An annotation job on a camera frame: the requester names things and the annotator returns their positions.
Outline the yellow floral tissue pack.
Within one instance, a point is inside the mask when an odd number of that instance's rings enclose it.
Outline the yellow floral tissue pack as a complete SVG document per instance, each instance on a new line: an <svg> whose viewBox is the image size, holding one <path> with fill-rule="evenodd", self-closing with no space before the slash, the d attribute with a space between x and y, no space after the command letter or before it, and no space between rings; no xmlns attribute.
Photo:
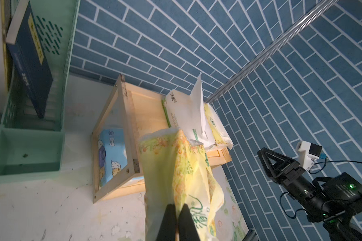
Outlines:
<svg viewBox="0 0 362 241"><path fill-rule="evenodd" d="M224 193L214 178L202 143L190 141L180 128L142 136L139 154L145 181L145 239L155 241L168 204L180 212L187 204L200 241L216 241L215 216Z"/></svg>

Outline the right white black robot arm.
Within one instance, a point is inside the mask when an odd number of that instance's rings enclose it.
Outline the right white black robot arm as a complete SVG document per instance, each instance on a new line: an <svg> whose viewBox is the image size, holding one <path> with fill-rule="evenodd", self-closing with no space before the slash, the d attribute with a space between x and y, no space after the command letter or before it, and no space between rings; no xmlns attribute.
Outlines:
<svg viewBox="0 0 362 241"><path fill-rule="evenodd" d="M257 155L267 177L299 202L310 223L323 223L332 241L362 241L362 229L351 222L362 212L362 184L345 172L308 181L298 161L267 148Z"/></svg>

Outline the yellow white tissue pack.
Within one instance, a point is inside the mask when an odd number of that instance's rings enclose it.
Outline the yellow white tissue pack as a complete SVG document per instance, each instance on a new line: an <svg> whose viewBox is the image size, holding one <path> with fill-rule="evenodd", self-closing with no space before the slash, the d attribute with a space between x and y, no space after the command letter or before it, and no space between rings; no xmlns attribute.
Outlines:
<svg viewBox="0 0 362 241"><path fill-rule="evenodd" d="M210 145L208 148L206 148L206 150L216 151L216 150L222 150L224 148L232 150L233 141L230 138L228 132L226 131L217 112L208 103L204 104L204 110L205 110L205 116L207 118L213 136L212 138L210 137L210 140L213 141L213 144Z"/></svg>

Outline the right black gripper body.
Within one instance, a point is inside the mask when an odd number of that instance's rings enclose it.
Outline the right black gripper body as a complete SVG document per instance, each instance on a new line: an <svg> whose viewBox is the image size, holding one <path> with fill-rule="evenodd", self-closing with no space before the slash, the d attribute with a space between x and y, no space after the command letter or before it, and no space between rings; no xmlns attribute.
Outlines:
<svg viewBox="0 0 362 241"><path fill-rule="evenodd" d="M305 170L294 159L277 160L270 166L272 179L283 186L304 208L313 208L317 190L303 173Z"/></svg>

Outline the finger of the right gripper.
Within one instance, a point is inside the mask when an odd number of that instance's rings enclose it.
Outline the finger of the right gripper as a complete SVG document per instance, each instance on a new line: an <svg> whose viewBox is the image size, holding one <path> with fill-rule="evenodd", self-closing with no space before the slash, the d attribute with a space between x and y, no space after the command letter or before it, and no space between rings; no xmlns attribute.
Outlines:
<svg viewBox="0 0 362 241"><path fill-rule="evenodd" d="M267 148L262 148L257 152L262 167L272 181L277 181L279 178L282 165L282 155Z"/></svg>
<svg viewBox="0 0 362 241"><path fill-rule="evenodd" d="M260 150L260 161L266 172L289 172L300 168L300 163L267 148Z"/></svg>

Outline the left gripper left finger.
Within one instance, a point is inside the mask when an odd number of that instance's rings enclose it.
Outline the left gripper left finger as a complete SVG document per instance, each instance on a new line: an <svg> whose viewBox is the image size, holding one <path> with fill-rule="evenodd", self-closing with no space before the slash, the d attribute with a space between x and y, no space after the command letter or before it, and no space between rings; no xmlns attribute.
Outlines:
<svg viewBox="0 0 362 241"><path fill-rule="evenodd" d="M156 237L156 241L175 241L177 230L176 207L168 204Z"/></svg>

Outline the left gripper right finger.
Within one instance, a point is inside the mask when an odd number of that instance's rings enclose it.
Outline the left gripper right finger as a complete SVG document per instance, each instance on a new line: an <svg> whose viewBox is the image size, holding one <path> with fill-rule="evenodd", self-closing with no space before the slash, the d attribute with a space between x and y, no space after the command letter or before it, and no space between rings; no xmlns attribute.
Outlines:
<svg viewBox="0 0 362 241"><path fill-rule="evenodd" d="M179 241L200 241L190 209L184 204L178 219Z"/></svg>

